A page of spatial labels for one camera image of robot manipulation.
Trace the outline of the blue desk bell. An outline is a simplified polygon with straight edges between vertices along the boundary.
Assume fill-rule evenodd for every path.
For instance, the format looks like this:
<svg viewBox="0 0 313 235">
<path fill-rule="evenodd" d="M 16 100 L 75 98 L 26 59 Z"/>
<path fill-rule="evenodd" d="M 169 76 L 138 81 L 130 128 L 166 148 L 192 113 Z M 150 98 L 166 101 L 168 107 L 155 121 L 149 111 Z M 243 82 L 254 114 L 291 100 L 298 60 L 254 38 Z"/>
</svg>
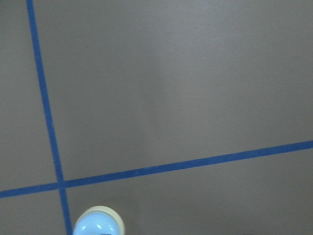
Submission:
<svg viewBox="0 0 313 235">
<path fill-rule="evenodd" d="M 77 219 L 73 235 L 124 235 L 125 225 L 121 216 L 105 206 L 87 209 Z"/>
</svg>

